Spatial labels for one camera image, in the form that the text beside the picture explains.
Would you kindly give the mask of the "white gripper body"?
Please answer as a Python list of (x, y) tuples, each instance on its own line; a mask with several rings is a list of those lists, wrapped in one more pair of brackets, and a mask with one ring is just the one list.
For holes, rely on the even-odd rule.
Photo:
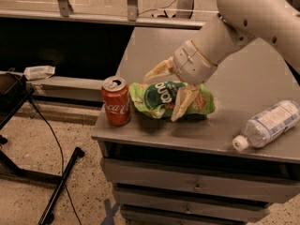
[(217, 68), (207, 61), (191, 40), (187, 40), (173, 54), (172, 71), (180, 81), (185, 83), (206, 83)]

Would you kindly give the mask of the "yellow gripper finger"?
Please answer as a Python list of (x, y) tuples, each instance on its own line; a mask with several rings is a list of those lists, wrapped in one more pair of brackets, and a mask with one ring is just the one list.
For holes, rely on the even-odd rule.
[(198, 85), (188, 85), (185, 87), (180, 87), (175, 100), (175, 106), (172, 111), (171, 120), (175, 122), (181, 118), (189, 105), (195, 100), (196, 96), (199, 94)]
[(173, 57), (169, 57), (166, 60), (161, 61), (156, 66), (154, 66), (150, 71), (148, 71), (143, 80), (148, 83), (156, 78), (170, 76), (173, 74)]

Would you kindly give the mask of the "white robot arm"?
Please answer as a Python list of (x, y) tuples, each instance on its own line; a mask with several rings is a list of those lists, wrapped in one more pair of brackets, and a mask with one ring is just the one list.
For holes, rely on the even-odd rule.
[(217, 0), (218, 14), (170, 58), (157, 64), (144, 79), (176, 75), (187, 83), (179, 90), (172, 120), (182, 117), (218, 65), (256, 38), (270, 44), (286, 64), (300, 73), (300, 16), (287, 0)]

